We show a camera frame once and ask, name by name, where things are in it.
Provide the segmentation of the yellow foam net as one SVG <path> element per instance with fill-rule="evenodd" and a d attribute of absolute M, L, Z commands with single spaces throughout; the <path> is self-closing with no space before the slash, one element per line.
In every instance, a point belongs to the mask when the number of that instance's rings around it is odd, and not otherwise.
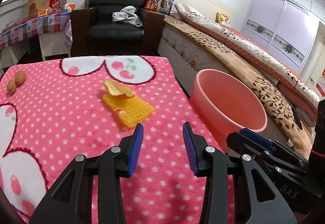
<path fill-rule="evenodd" d="M 136 95 L 131 98 L 122 99 L 118 96 L 105 94 L 102 100 L 127 128 L 134 128 L 155 111 L 153 106 Z"/>

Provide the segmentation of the yellow chip peel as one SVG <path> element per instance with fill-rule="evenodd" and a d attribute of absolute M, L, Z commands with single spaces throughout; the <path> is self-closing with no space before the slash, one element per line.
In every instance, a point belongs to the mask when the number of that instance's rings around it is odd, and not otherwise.
<path fill-rule="evenodd" d="M 127 86 L 120 85 L 110 79 L 104 80 L 103 84 L 106 90 L 108 91 L 109 95 L 113 97 L 128 99 L 133 98 L 135 96 L 135 93 L 130 90 Z"/>

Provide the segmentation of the pink plastic trash bucket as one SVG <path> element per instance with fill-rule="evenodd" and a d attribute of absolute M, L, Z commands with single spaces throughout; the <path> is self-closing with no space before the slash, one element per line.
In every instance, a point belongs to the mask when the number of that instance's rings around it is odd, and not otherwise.
<path fill-rule="evenodd" d="M 251 89 L 219 70 L 197 73 L 190 102 L 224 152 L 230 150 L 229 134 L 243 128 L 259 133 L 268 124 L 266 111 Z"/>

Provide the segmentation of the pink polka dot blanket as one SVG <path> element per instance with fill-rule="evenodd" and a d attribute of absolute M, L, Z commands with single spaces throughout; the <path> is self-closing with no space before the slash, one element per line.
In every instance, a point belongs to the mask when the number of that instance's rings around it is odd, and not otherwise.
<path fill-rule="evenodd" d="M 23 70 L 26 81 L 7 94 Z M 154 107 L 143 121 L 135 173 L 121 179 L 128 223 L 198 223 L 206 181 L 190 169 L 182 127 L 216 140 L 177 83 L 168 59 L 87 56 L 10 67 L 1 78 L 1 189 L 28 222 L 51 185 L 79 154 L 101 155 L 132 134 L 103 102 L 103 81 L 129 87 Z"/>

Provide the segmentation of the floral white orange duvet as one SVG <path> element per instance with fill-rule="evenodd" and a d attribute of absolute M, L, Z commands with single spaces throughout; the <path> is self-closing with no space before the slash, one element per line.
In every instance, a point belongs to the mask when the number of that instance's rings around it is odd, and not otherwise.
<path fill-rule="evenodd" d="M 254 66 L 277 80 L 276 86 L 297 107 L 305 122 L 315 127 L 319 96 L 302 81 L 301 77 L 274 57 L 265 48 L 234 29 L 203 16 L 186 4 L 175 4 L 179 16 L 194 28 L 225 44 Z"/>

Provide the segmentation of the bed with brown blanket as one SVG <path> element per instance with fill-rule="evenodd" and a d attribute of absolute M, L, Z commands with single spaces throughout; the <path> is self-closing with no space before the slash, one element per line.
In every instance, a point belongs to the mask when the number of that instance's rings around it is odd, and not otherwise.
<path fill-rule="evenodd" d="M 309 157 L 312 130 L 297 107 L 276 86 L 277 80 L 263 72 L 231 48 L 194 28 L 183 20 L 175 4 L 186 4 L 215 22 L 218 11 L 232 15 L 232 9 L 219 0 L 174 0 L 171 12 L 164 18 L 159 55 L 171 62 L 177 79 L 188 93 L 194 87 L 194 74 L 203 69 L 216 69 L 237 78 L 262 103 L 268 124 L 263 134 L 275 135 L 292 144 L 300 155 Z"/>

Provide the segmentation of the white wardrobe sliding doors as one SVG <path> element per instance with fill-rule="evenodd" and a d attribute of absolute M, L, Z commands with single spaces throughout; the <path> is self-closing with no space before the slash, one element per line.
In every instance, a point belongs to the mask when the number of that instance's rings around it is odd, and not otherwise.
<path fill-rule="evenodd" d="M 299 73 L 322 21 L 324 6 L 315 0 L 252 0 L 241 32 Z"/>

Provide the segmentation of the yellow pillow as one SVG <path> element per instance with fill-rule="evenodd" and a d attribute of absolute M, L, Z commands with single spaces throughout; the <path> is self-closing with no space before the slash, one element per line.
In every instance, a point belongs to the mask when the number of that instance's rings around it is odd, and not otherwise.
<path fill-rule="evenodd" d="M 227 15 L 220 12 L 217 12 L 216 14 L 216 22 L 223 26 L 228 26 L 228 27 L 231 26 L 230 18 Z"/>

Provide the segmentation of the walnut left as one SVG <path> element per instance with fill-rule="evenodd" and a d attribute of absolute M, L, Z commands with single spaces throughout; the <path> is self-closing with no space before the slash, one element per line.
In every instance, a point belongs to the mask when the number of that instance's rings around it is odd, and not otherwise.
<path fill-rule="evenodd" d="M 15 93 L 15 91 L 16 91 L 16 83 L 15 83 L 15 81 L 10 80 L 7 83 L 6 89 L 7 89 L 7 94 L 8 95 L 13 95 Z"/>

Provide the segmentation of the white crumpled cloth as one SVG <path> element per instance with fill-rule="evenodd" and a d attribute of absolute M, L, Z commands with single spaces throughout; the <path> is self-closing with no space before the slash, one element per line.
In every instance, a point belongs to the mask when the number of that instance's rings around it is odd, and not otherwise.
<path fill-rule="evenodd" d="M 143 27 L 143 23 L 136 12 L 137 9 L 134 6 L 126 6 L 112 14 L 112 21 L 128 23 L 135 27 Z"/>

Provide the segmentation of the checkered tablecloth side table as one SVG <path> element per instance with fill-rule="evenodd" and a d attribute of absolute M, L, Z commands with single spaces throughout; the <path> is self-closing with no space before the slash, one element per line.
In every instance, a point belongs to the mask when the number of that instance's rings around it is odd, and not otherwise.
<path fill-rule="evenodd" d="M 39 37 L 42 59 L 49 56 L 67 54 L 71 56 L 71 46 L 66 44 L 66 32 L 70 22 L 70 11 L 30 19 L 1 34 L 1 73 L 16 65 L 30 52 L 29 39 Z"/>

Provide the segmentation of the colourful patterned cushion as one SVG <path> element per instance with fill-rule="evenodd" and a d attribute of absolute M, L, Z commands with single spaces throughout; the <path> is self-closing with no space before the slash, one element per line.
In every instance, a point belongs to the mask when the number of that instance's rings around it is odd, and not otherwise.
<path fill-rule="evenodd" d="M 168 15 L 174 0 L 146 0 L 145 9 Z"/>

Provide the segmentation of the red snack bag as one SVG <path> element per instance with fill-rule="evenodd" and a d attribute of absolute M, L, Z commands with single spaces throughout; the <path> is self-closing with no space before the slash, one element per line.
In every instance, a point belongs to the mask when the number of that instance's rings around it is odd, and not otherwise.
<path fill-rule="evenodd" d="M 61 9 L 60 0 L 50 0 L 49 8 L 51 8 L 54 11 L 60 10 Z"/>

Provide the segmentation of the brown paper shopping bag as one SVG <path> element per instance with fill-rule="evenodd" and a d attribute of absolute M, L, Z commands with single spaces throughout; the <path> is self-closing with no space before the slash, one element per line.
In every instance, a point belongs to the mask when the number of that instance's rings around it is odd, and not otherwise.
<path fill-rule="evenodd" d="M 41 10 L 49 8 L 50 0 L 27 0 L 28 1 L 28 18 L 35 18 Z"/>

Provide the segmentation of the red wall calendar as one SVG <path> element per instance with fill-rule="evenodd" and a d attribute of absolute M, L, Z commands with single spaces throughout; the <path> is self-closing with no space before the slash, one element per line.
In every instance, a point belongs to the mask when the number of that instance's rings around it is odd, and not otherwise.
<path fill-rule="evenodd" d="M 318 89 L 322 97 L 325 97 L 325 69 L 323 70 L 320 78 L 316 83 L 316 88 Z"/>

